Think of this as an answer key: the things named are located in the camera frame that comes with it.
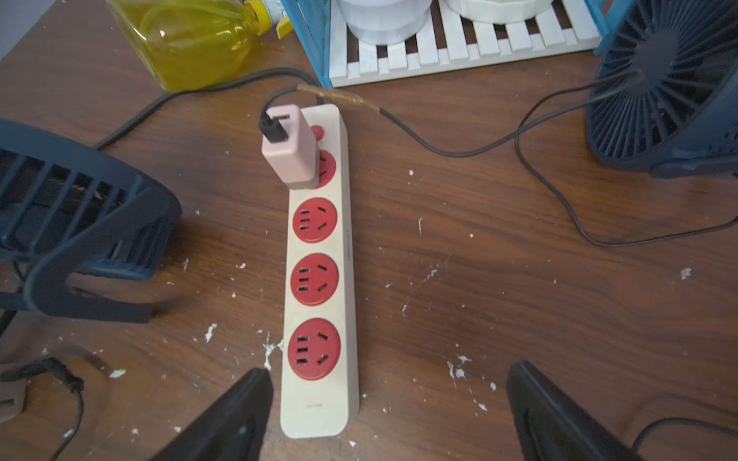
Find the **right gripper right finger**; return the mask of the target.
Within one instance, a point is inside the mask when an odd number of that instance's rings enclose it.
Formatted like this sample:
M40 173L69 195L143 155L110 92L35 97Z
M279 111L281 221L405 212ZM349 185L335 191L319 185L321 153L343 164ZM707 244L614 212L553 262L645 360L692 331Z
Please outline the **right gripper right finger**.
M505 383L524 459L638 460L532 363L513 364Z

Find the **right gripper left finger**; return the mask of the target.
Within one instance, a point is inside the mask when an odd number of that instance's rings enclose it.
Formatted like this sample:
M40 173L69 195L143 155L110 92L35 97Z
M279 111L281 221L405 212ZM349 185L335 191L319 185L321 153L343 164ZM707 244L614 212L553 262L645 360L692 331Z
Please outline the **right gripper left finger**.
M153 458L258 460L273 395L269 372L250 370Z

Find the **pink usb power adapter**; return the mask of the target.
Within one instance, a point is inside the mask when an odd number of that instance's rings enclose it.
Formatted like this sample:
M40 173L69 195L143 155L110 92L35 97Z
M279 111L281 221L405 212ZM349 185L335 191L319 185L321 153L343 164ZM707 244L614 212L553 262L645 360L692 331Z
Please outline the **pink usb power adapter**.
M319 183L319 148L311 125L296 105L269 109L259 121L261 153L290 189L312 189Z

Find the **beige red power strip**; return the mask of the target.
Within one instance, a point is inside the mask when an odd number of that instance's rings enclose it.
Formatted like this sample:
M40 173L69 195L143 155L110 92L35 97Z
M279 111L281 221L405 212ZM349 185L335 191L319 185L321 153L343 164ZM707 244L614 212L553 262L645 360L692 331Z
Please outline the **beige red power strip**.
M292 439L338 436L361 403L347 129L335 105L303 114L320 182L289 194L280 424Z

